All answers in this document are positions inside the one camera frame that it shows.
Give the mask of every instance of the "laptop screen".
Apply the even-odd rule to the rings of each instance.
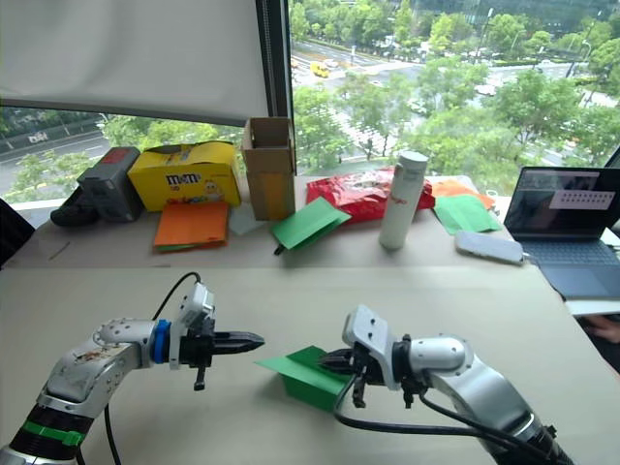
[[[515,238],[599,238],[619,207],[620,170],[524,168],[504,224]]]

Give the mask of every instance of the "desk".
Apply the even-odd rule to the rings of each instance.
[[[558,428],[575,461],[617,463],[620,385],[560,298],[534,266],[456,255],[432,213],[417,215],[407,247],[392,254],[378,246],[372,225],[342,228],[312,249],[280,258],[271,255],[266,231],[233,238],[228,248],[170,256],[150,254],[150,240],[132,239],[135,232],[120,233],[153,234],[155,223],[146,215],[141,223],[109,230],[102,224],[97,232],[101,244],[121,237],[134,240],[139,252],[125,244],[93,249],[97,241],[76,236],[73,250],[48,260],[41,234],[0,272],[0,442],[11,440],[64,352],[108,319],[149,318],[176,278],[197,269],[216,294],[217,327],[257,332],[266,345],[216,357],[206,392],[192,392],[195,372],[187,368],[158,366],[128,376],[111,401],[124,463],[493,463],[472,439],[347,428],[287,397],[277,375],[252,363],[309,344],[341,347],[345,316],[359,303],[379,312],[396,334],[467,338]],[[120,249],[134,255],[121,257]],[[173,313],[174,304],[163,317]],[[349,412],[450,423],[419,403],[405,411],[401,396],[384,388],[370,388],[367,401],[365,411]],[[89,465],[110,463],[101,419],[83,450]]]

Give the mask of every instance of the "white thermos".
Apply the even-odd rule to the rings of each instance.
[[[379,242],[387,249],[405,245],[424,187],[427,162],[428,158],[417,152],[400,152],[398,156],[379,233]]]

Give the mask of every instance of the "green sticky note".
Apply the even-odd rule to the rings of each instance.
[[[274,225],[271,232],[287,249],[311,244],[335,230],[351,215],[334,208],[323,197],[311,201],[286,220]]]
[[[280,373],[290,397],[331,412],[336,396],[349,378],[331,373],[320,366],[319,359],[325,354],[324,350],[309,346],[287,356],[268,358],[256,363]]]
[[[435,202],[435,213],[446,231],[498,231],[502,226],[497,222],[484,204],[474,196],[439,197]]]

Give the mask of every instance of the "wire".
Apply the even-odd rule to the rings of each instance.
[[[196,278],[197,283],[202,281],[201,276],[196,271],[190,271],[189,273],[185,273],[183,276],[181,276],[176,282],[176,284],[172,286],[172,288],[168,292],[168,295],[166,295],[166,297],[162,301],[161,305],[159,306],[159,308],[157,309],[157,311],[155,312],[155,315],[153,315],[153,318],[151,320],[153,321],[157,320],[157,317],[159,317],[159,314],[162,313],[162,310],[164,310],[164,307],[170,300],[172,294],[174,294],[174,291],[176,291],[176,288],[178,288],[181,285],[181,283],[185,281],[187,278],[189,278],[190,276],[194,276]]]
[[[109,421],[109,404],[107,404],[104,409],[104,420],[106,421],[106,435],[108,436],[109,451],[112,452],[114,465],[121,465],[118,450],[116,449],[116,443],[114,442],[114,436],[112,435],[112,425]]]
[[[426,394],[425,392],[421,392],[419,394],[419,400],[421,400],[422,404],[424,404],[429,409],[434,410],[435,412],[439,414],[445,415],[449,419],[455,419],[456,421],[460,421],[461,423],[467,424],[468,426],[476,428],[479,431],[483,431],[487,434],[492,434],[493,436],[497,436],[501,439],[504,439],[508,441],[509,443],[514,444],[516,447],[526,451],[527,453],[535,455],[539,460],[542,460],[544,463],[549,463],[549,459],[544,454],[544,452],[542,452],[539,449],[536,449],[534,446],[527,444],[526,442],[521,441],[520,439],[515,438],[513,435],[506,433],[505,431],[502,431],[497,428],[492,428],[490,426],[486,426],[485,424],[482,424],[479,421],[475,421],[473,419],[463,417],[462,415],[459,415],[457,412],[453,412],[449,409],[445,409],[444,407],[441,407],[431,402],[430,400],[428,400],[425,394]]]
[[[490,443],[496,444],[506,450],[515,451],[521,454],[528,453],[531,455],[530,451],[527,449],[521,449],[516,446],[513,441],[508,441],[505,438],[500,437],[500,435],[491,434],[489,432],[478,430],[476,428],[463,428],[463,427],[454,427],[454,426],[436,426],[436,425],[422,425],[422,424],[399,424],[399,423],[382,423],[377,421],[368,421],[364,419],[357,418],[349,418],[342,414],[341,407],[344,401],[345,396],[353,386],[355,382],[355,376],[353,376],[349,382],[344,386],[344,388],[338,394],[336,398],[336,402],[334,404],[334,416],[335,418],[343,424],[347,426],[351,426],[352,428],[364,429],[367,431],[378,431],[383,433],[397,433],[397,434],[430,434],[430,435],[439,435],[439,436],[469,436],[475,437],[479,439],[483,439]],[[541,463],[552,463],[549,462],[546,458],[539,458],[538,455],[535,456]]]
[[[157,309],[157,311],[155,312],[155,315],[153,315],[153,318],[151,320],[153,321],[157,320],[157,317],[159,317],[160,313],[162,313],[162,310],[164,310],[164,307],[170,300],[172,294],[174,294],[174,291],[176,291],[176,289],[181,285],[181,283],[185,281],[187,278],[189,278],[190,276],[194,276],[196,278],[197,283],[202,281],[201,276],[196,271],[190,271],[189,273],[185,273],[183,276],[181,276],[178,279],[178,281],[176,281],[174,286],[172,286],[172,288],[169,290],[166,297],[164,297],[164,300],[160,304],[159,308]],[[118,455],[118,450],[116,449],[116,443],[114,442],[114,436],[112,435],[112,424],[111,424],[111,420],[109,419],[109,404],[107,404],[106,408],[104,409],[104,420],[106,422],[106,436],[108,436],[109,451],[112,453],[112,458],[114,459],[114,465],[121,465],[120,457]],[[83,465],[83,458],[81,460],[82,460],[81,464],[79,463],[79,460],[78,460],[78,465]]]
[[[84,462],[84,456],[81,454],[81,448],[77,448],[76,462],[77,465],[86,465],[86,462]]]

